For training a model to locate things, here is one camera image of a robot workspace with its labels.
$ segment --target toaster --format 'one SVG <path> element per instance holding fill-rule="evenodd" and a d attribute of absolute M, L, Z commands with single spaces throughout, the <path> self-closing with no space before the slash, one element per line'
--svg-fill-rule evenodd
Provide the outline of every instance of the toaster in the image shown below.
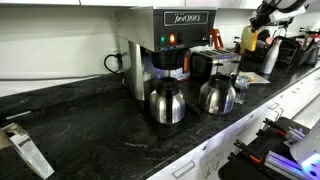
<path fill-rule="evenodd" d="M 226 50 L 206 50 L 193 52 L 190 63 L 190 76 L 204 82 L 213 74 L 223 74 L 234 78 L 240 64 L 240 55 Z"/>

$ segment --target robotic arm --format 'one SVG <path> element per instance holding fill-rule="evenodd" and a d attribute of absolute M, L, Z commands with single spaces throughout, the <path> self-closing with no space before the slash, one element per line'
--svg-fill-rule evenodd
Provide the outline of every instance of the robotic arm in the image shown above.
<path fill-rule="evenodd" d="M 250 19 L 252 32 L 269 22 L 291 18 L 306 12 L 305 7 L 316 0 L 263 0 L 255 17 Z"/>

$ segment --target black countertop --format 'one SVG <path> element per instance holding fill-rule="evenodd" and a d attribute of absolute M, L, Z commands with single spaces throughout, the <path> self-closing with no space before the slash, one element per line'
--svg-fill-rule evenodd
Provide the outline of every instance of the black countertop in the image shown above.
<path fill-rule="evenodd" d="M 240 70 L 258 72 L 260 66 L 243 62 Z M 112 79 L 106 91 L 37 108 L 10 122 L 19 123 L 30 133 L 52 165 L 55 174 L 49 180 L 145 179 L 316 69 L 275 67 L 266 77 L 271 84 L 251 85 L 245 103 L 235 105 L 225 116 L 203 112 L 197 105 L 201 83 L 183 82 L 180 88 L 201 121 L 166 140 L 158 138 L 135 100 L 121 86 L 121 79 L 114 75 L 101 79 Z M 10 122 L 1 121 L 0 126 Z M 9 147 L 0 151 L 0 179 L 39 178 Z"/>

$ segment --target bottle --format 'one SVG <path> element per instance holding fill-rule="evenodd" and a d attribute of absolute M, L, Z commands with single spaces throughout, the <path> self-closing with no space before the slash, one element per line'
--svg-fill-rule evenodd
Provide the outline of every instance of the bottle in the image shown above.
<path fill-rule="evenodd" d="M 263 61 L 262 67 L 260 69 L 260 72 L 262 72 L 263 74 L 271 74 L 274 64 L 278 59 L 281 42 L 281 39 L 275 39 L 275 43 L 269 50 L 266 59 Z"/>

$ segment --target cup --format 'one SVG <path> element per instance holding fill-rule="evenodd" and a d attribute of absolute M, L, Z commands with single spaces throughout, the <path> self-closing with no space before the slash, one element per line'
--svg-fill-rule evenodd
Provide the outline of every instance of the cup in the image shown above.
<path fill-rule="evenodd" d="M 248 76 L 237 76 L 236 83 L 234 85 L 236 90 L 235 103 L 243 104 L 249 85 L 250 78 Z"/>

